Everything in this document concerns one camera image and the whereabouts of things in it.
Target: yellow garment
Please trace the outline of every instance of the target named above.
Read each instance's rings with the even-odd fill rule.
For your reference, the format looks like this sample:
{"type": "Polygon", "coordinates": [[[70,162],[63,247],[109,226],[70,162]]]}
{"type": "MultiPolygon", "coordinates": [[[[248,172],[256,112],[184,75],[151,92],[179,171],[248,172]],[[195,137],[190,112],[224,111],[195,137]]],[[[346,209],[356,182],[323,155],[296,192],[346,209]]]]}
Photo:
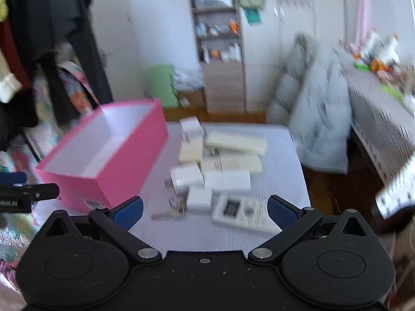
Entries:
{"type": "Polygon", "coordinates": [[[3,22],[9,15],[9,7],[7,7],[6,0],[0,0],[0,22],[3,22]]]}

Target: barcode label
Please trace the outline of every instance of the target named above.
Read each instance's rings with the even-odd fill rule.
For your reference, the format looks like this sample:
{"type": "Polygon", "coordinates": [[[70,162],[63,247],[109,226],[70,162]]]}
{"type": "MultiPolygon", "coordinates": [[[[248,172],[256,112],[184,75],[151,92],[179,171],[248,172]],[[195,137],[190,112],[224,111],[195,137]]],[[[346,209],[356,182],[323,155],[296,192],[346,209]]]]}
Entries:
{"type": "Polygon", "coordinates": [[[89,209],[105,208],[105,206],[97,200],[82,198],[82,201],[89,209]]]}

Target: pink box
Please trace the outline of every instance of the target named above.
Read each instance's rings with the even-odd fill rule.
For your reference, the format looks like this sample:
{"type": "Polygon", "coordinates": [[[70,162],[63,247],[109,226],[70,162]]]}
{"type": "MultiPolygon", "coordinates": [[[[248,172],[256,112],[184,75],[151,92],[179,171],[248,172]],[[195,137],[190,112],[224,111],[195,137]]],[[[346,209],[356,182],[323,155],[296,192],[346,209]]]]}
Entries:
{"type": "Polygon", "coordinates": [[[43,183],[59,186],[69,208],[112,208],[138,194],[167,136],[158,99],[103,105],[82,118],[35,171],[43,183]]]}

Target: silver screw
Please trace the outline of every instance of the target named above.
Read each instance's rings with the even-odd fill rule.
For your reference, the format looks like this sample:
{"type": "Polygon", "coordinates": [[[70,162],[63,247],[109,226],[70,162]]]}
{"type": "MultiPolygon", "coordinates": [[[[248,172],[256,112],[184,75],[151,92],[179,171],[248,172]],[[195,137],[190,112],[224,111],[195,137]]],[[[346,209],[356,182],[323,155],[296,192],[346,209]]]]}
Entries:
{"type": "Polygon", "coordinates": [[[153,248],[143,248],[137,252],[137,255],[141,258],[150,259],[156,257],[158,255],[158,251],[153,248]]]}
{"type": "Polygon", "coordinates": [[[256,257],[256,258],[269,258],[272,256],[272,251],[268,248],[256,248],[254,250],[252,250],[252,254],[256,257]]]}

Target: remote control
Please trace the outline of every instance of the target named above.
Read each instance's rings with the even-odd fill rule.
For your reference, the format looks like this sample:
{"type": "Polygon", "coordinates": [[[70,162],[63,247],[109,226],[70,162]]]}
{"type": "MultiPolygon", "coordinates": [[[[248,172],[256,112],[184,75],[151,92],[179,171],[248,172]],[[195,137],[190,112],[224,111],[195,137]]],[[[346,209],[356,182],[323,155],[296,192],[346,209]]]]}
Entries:
{"type": "Polygon", "coordinates": [[[282,230],[269,217],[267,205],[267,201],[221,195],[213,210],[212,219],[234,227],[278,234],[282,230]]]}

